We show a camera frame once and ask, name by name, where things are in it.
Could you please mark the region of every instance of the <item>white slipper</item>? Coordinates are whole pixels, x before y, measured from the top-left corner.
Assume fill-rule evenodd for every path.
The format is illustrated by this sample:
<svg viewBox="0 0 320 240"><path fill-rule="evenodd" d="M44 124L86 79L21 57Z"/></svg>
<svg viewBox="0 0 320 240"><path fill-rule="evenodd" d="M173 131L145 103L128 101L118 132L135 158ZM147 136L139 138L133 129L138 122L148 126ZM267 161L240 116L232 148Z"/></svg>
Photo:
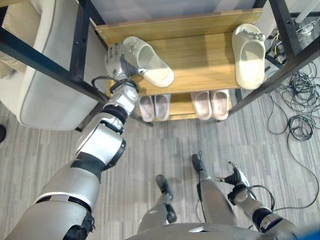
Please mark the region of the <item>white slipper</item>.
<svg viewBox="0 0 320 240"><path fill-rule="evenodd" d="M170 94L154 96L155 117L159 121L166 121L170 115Z"/></svg>
<svg viewBox="0 0 320 240"><path fill-rule="evenodd" d="M212 116L209 91L190 93L196 115L201 120L208 120Z"/></svg>
<svg viewBox="0 0 320 240"><path fill-rule="evenodd" d="M152 85L165 88L172 84L174 72L148 43L138 37L129 36L123 41L123 45L125 60L138 69L147 69L140 74Z"/></svg>
<svg viewBox="0 0 320 240"><path fill-rule="evenodd" d="M152 96L141 96L139 99L141 117L145 122L152 122L155 117L154 101Z"/></svg>
<svg viewBox="0 0 320 240"><path fill-rule="evenodd" d="M219 120L225 120L229 115L229 91L228 89L210 91L212 116Z"/></svg>
<svg viewBox="0 0 320 240"><path fill-rule="evenodd" d="M252 24L241 24L232 34L236 82L244 89L257 89L265 76L265 36Z"/></svg>

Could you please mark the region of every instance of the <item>white wall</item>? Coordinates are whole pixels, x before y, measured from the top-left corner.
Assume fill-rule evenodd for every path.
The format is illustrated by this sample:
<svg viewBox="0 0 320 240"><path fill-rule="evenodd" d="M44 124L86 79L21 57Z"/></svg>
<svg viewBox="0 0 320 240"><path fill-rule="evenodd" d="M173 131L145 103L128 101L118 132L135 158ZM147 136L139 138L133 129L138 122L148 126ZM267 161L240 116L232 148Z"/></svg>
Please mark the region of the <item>white wall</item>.
<svg viewBox="0 0 320 240"><path fill-rule="evenodd" d="M310 0L297 0L289 9L290 13L301 13L301 11L306 7L306 3ZM312 12L320 12L320 2L314 7Z"/></svg>
<svg viewBox="0 0 320 240"><path fill-rule="evenodd" d="M300 13L311 0L285 0L285 2L289 12ZM312 11L316 12L318 7L320 7L319 4ZM269 36L277 26L269 1L264 5L261 17L255 25L266 37Z"/></svg>
<svg viewBox="0 0 320 240"><path fill-rule="evenodd" d="M107 24L251 9L255 0L92 0Z"/></svg>

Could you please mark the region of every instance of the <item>shoe rack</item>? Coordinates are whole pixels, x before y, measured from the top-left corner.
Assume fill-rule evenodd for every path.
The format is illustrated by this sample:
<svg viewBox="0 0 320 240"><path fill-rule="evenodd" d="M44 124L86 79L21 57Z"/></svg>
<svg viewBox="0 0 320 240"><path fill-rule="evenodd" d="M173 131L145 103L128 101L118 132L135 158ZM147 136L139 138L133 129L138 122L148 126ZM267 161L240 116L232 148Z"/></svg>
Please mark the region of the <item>shoe rack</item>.
<svg viewBox="0 0 320 240"><path fill-rule="evenodd" d="M191 92L239 88L232 32L241 24L254 24L261 13L262 8L213 12L98 25L96 30L108 46L129 36L148 42L173 70L174 81L159 88L140 75L133 76L139 94L171 94L169 120L195 119Z"/></svg>

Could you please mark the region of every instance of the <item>tangled cable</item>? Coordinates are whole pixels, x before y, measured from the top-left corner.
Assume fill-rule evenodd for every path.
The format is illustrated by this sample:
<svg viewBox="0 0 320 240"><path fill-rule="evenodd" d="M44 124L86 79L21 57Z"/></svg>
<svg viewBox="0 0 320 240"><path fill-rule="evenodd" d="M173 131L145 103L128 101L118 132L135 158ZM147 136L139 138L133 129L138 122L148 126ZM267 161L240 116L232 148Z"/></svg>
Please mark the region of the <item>tangled cable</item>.
<svg viewBox="0 0 320 240"><path fill-rule="evenodd" d="M295 112L297 115L294 115L288 118L286 111L275 102L274 98L270 93L268 93L271 101L272 101L272 109L271 113L267 119L267 128L270 133L275 135L283 134L287 129L289 129L289 134L287 137L287 147L293 159L305 168L309 173L312 174L316 181L316 194L314 199L305 206L286 206L275 209L275 211L283 210L283 209L305 209L314 204L319 195L319 180L316 174L307 166L302 164L298 159L294 156L292 152L292 148L290 145L290 136L293 136L296 140L299 141L307 141L311 139L314 134L315 129L320 129L317 125L317 121L320 120L320 117L315 115L315 112L320 110L320 85L315 82L315 79L319 79L317 76L317 67L311 62L310 66L310 74L306 74L305 72L299 71L295 73L293 76L289 78L287 84L282 83L278 89L275 90L278 94L280 94L282 100L285 104ZM274 113L275 106L281 110L286 118L286 126L281 132L274 132L270 129L270 119Z"/></svg>

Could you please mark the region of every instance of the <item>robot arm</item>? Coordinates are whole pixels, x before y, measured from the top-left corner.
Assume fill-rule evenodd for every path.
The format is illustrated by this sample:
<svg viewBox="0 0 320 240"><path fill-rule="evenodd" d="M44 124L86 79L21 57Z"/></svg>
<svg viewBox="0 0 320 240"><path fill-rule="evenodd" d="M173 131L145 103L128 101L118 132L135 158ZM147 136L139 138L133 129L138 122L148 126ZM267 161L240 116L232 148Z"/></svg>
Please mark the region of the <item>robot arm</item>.
<svg viewBox="0 0 320 240"><path fill-rule="evenodd" d="M293 223L275 214L256 200L245 174L232 162L229 163L232 165L233 174L227 177L217 177L216 180L234 185L232 192L228 194L228 199L233 205L237 205L243 210L245 215L252 220L256 229L268 235L279 235L296 230Z"/></svg>
<svg viewBox="0 0 320 240"><path fill-rule="evenodd" d="M83 131L76 158L44 186L6 240L84 240L92 232L101 173L124 152L124 124L139 98L136 84L125 74L121 77L103 110Z"/></svg>

